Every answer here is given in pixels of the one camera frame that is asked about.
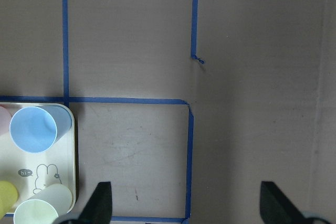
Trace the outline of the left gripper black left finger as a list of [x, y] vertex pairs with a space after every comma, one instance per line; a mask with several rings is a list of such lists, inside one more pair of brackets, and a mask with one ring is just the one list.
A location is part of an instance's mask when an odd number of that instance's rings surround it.
[[77, 223], [110, 223], [112, 189], [110, 182], [99, 182], [77, 219]]

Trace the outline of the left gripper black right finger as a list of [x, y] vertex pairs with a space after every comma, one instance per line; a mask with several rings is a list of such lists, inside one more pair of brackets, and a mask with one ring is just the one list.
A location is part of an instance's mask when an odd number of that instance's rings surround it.
[[259, 212], [264, 223], [306, 223], [302, 213], [274, 182], [261, 182]]

